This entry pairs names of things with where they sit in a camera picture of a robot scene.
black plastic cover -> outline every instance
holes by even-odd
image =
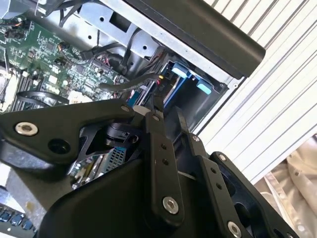
[[[249,77],[265,56],[263,47],[203,0],[124,1],[236,79]]]

white corrugated panel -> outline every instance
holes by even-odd
[[[200,133],[256,183],[317,132],[317,1],[207,1],[266,56]]]

motherboard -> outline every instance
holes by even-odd
[[[5,51],[10,64],[23,70],[20,80],[28,80],[24,90],[51,92],[69,103],[113,98],[99,84],[126,81],[102,57],[81,60],[79,49],[23,16],[0,20],[0,61],[5,61]]]

silver screw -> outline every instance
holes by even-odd
[[[154,118],[155,120],[159,121],[159,118],[158,118],[157,116],[153,115],[153,118]]]
[[[163,198],[163,207],[166,211],[168,211],[170,214],[177,214],[178,213],[178,204],[172,197],[165,197]]]
[[[195,136],[195,135],[193,135],[193,139],[194,139],[196,142],[199,141],[199,138],[198,138],[197,136]]]
[[[236,238],[242,237],[240,228],[234,222],[228,222],[228,228],[234,237]]]
[[[124,111],[126,111],[126,112],[129,112],[129,111],[130,111],[130,109],[129,109],[128,107],[124,106],[124,105],[121,106],[121,109],[124,110]]]
[[[20,135],[32,136],[36,135],[39,130],[36,125],[30,122],[20,122],[15,126],[15,131]]]
[[[219,158],[222,160],[222,161],[226,161],[226,157],[224,157],[223,155],[219,155]]]

white cloth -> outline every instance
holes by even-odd
[[[317,238],[317,136],[255,187],[300,238]]]

